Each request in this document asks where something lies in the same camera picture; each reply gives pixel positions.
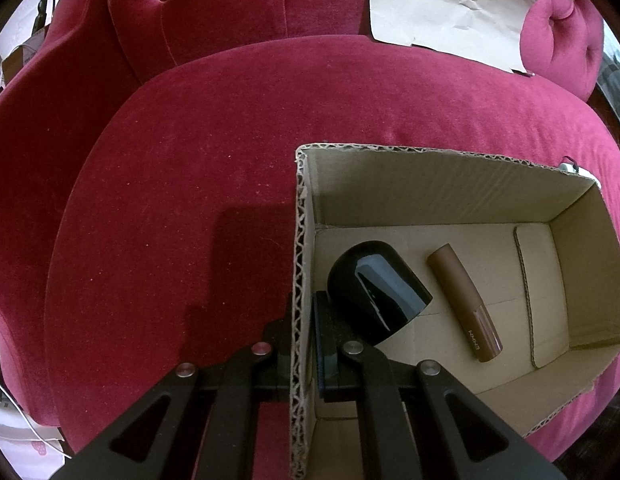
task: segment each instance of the silver bolt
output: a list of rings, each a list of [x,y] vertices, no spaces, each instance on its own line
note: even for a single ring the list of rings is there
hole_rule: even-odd
[[[425,375],[439,375],[441,365],[432,359],[426,359],[421,363],[421,372]]]
[[[347,355],[359,355],[363,351],[363,345],[359,341],[346,341],[343,344],[343,351]]]
[[[265,341],[259,341],[252,345],[252,353],[254,355],[269,355],[270,352],[272,352],[272,345]]]
[[[181,363],[177,366],[177,375],[179,377],[190,377],[194,375],[194,372],[197,371],[197,367],[192,363]]]

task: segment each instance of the white paper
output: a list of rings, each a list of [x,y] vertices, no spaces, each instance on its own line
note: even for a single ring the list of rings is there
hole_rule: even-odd
[[[536,0],[370,0],[376,40],[419,45],[525,72],[523,21]]]

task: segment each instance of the black cup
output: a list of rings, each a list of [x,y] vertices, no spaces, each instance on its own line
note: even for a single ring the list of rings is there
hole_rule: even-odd
[[[432,301],[399,254],[379,240],[357,244],[339,257],[328,276],[328,295],[371,345],[389,338]]]

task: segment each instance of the corrugated cardboard edge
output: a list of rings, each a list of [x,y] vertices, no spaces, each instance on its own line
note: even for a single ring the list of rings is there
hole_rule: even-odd
[[[546,170],[558,171],[559,173],[570,174],[575,178],[584,178],[575,173],[561,171],[558,168],[534,164],[529,160],[511,158],[504,155],[488,155],[474,152],[459,152],[456,150],[441,150],[437,148],[417,148],[411,146],[380,146],[378,144],[338,144],[329,142],[317,142],[314,144],[304,144],[296,150],[296,231],[295,231],[295,252],[294,252],[294,273],[292,281],[292,359],[290,364],[290,476],[294,480],[302,480],[307,471],[307,459],[310,449],[311,435],[308,433],[306,417],[308,406],[306,399],[305,385],[301,380],[301,310],[304,304],[303,282],[306,279],[303,270],[303,242],[305,238],[305,216],[307,202],[307,186],[305,182],[305,167],[307,164],[306,150],[340,150],[340,151],[374,151],[374,152],[440,152],[456,153],[465,156],[477,156],[487,160],[504,160],[523,166],[535,168],[545,168]],[[530,433],[534,433],[539,428],[546,425],[557,413],[559,413],[570,399],[563,406],[555,410],[545,420],[537,424]]]

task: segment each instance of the brown tube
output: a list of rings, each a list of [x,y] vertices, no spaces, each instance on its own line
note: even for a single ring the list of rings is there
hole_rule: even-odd
[[[482,363],[494,359],[501,353],[503,345],[484,300],[450,244],[430,254],[427,264],[455,311],[477,359]]]

